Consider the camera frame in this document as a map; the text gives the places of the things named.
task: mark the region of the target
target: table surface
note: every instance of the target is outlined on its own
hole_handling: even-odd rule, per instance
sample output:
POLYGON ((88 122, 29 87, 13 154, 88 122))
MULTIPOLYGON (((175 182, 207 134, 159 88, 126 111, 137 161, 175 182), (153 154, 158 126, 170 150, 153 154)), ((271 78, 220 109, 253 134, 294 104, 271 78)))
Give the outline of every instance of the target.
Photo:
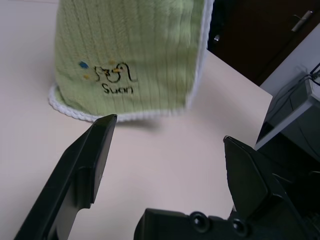
MULTIPOLYGON (((0 0, 0 239, 11 240, 64 150, 90 123, 51 108, 57 5, 0 0)), ((186 114, 118 123, 91 209, 70 240, 131 240, 145 208, 227 218, 223 138, 254 146, 272 97, 208 52, 186 114)))

